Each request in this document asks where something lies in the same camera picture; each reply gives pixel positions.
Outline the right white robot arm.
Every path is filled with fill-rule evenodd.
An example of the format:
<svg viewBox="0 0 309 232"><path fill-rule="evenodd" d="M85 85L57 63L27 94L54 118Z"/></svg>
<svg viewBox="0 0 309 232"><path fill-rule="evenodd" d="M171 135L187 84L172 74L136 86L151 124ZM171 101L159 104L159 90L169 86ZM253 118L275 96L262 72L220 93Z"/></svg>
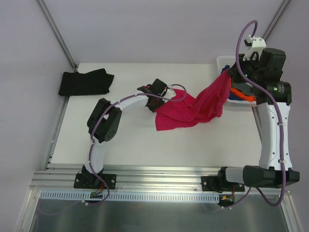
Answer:
<svg viewBox="0 0 309 232"><path fill-rule="evenodd" d="M253 188L274 188L288 186L299 181L300 173L293 170L288 147L288 118L292 103L292 88L281 81L286 60L284 51L265 48L261 54L254 52L249 59L239 56L239 64L248 79L267 90L272 100L256 87L250 87L239 74L233 56L219 56L218 70L227 71L231 85L244 89L256 98L252 105L253 116L261 141L261 156L257 166L222 167L216 178L216 186L223 191L233 183Z"/></svg>

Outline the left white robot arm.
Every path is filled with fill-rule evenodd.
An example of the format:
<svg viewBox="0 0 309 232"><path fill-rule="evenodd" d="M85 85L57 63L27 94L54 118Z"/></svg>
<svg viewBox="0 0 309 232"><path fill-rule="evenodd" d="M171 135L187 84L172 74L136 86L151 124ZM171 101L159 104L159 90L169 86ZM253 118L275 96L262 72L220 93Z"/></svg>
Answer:
<svg viewBox="0 0 309 232"><path fill-rule="evenodd" d="M139 87L134 94L120 100L109 101L102 98L97 102L87 121L91 145L87 162L82 167L84 181L91 188L101 184L100 173L104 168L107 142L116 135L121 117L143 107L154 112L175 96L171 86L155 79L151 85Z"/></svg>

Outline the pink t shirt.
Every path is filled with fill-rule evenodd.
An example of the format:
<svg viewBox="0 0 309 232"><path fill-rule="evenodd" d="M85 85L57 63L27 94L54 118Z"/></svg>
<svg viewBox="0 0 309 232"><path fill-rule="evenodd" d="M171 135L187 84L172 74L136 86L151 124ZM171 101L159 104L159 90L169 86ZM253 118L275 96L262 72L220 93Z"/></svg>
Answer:
<svg viewBox="0 0 309 232"><path fill-rule="evenodd" d="M155 111L157 131L193 127L198 123L207 123L221 117L223 105L230 94L230 76L224 71L195 98L187 94L179 101L185 92L180 89L175 92L176 101L168 101Z"/></svg>

